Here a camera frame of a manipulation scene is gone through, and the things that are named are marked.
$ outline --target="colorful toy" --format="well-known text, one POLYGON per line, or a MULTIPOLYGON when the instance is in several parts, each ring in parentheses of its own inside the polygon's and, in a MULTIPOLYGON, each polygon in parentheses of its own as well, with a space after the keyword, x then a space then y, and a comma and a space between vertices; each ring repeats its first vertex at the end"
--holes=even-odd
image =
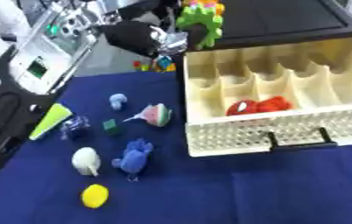
POLYGON ((172 63, 169 67, 166 68, 167 72, 174 72, 176 71, 176 65, 172 63))
POLYGON ((168 109, 163 103, 159 103, 155 106, 147 106, 144 110, 142 110, 142 112, 124 120, 124 122, 135 119, 144 119, 153 126, 164 127, 171 120, 171 117, 172 111, 168 109))
POLYGON ((129 174, 129 181, 137 181, 137 175, 144 169, 153 145, 143 138, 131 141, 123 151, 122 158, 112 160, 112 166, 129 174))
POLYGON ((122 109, 123 103, 127 102, 127 97, 124 94, 113 94, 109 97, 110 106, 114 110, 122 109))
POLYGON ((90 185, 81 194, 81 200, 85 207, 98 208, 102 206, 109 197, 108 189, 103 185, 90 185))
POLYGON ((156 62, 157 62, 157 65, 162 70, 166 70, 172 64, 172 59, 169 56, 159 55, 158 58, 156 59, 156 62))
POLYGON ((227 116, 239 116, 255 113, 288 110, 292 104, 282 96, 274 96, 265 101, 238 101, 228 108, 227 116))
POLYGON ((150 70, 150 66, 148 66, 148 65, 142 65, 141 66, 141 71, 142 72, 148 72, 150 70))
POLYGON ((117 127, 114 119, 110 119, 107 122, 103 122, 102 126, 104 130, 112 136, 120 133, 120 129, 117 127))
POLYGON ((61 139, 74 140, 76 138, 83 137, 88 133, 89 128, 90 124, 86 116, 75 116, 61 124, 61 139))
POLYGON ((208 28, 208 35, 196 46, 198 50, 205 46, 212 47, 215 40, 222 36, 222 13, 225 6, 214 0, 185 1, 185 7, 176 21, 180 29, 189 25, 203 24, 208 28))
POLYGON ((136 71, 140 71, 141 69, 141 62, 139 60, 134 60, 134 62, 132 62, 132 65, 134 66, 134 69, 136 71))

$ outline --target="green cube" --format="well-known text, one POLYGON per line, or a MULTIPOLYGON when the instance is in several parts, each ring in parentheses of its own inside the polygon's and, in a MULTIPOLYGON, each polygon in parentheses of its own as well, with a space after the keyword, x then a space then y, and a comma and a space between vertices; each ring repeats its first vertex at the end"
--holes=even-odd
POLYGON ((116 126, 115 119, 110 119, 107 122, 103 122, 102 126, 104 130, 112 136, 120 133, 119 127, 116 126))

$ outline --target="green gear-shaped toy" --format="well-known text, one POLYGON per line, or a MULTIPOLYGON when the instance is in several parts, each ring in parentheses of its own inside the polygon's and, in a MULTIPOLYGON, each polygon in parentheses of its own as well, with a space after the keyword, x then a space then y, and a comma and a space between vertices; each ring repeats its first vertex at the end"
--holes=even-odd
POLYGON ((206 8, 198 3, 196 7, 185 7, 176 25, 180 29, 194 24, 203 24, 208 28, 208 35, 196 46, 200 50, 205 46, 214 46, 215 40, 222 36, 222 21, 222 16, 215 15, 215 7, 206 8))

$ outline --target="green toy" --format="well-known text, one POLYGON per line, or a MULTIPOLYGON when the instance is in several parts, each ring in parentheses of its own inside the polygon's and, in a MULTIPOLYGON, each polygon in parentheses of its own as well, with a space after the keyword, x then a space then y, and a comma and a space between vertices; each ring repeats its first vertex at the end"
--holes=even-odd
POLYGON ((222 36, 222 23, 223 18, 216 14, 215 7, 204 7, 202 3, 185 7, 176 21, 180 29, 194 24, 203 24, 208 28, 208 35, 196 46, 198 50, 215 45, 215 40, 222 36))
POLYGON ((112 136, 120 133, 120 129, 117 127, 115 119, 110 119, 107 122, 103 122, 102 126, 104 130, 112 136))
POLYGON ((48 110, 44 118, 37 125, 34 131, 30 134, 29 139, 35 141, 45 135, 49 130, 52 130, 58 124, 62 123, 73 113, 68 108, 59 103, 55 103, 48 110))

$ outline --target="watermelon slice toy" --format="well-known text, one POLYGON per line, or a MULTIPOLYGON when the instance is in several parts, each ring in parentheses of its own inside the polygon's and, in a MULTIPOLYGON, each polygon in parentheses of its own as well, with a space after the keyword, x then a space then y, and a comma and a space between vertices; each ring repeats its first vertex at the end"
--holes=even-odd
POLYGON ((172 111, 168 109, 163 103, 159 103, 155 106, 147 106, 144 110, 142 110, 142 112, 124 120, 124 122, 135 119, 144 119, 153 126, 164 127, 171 120, 171 116, 172 111))

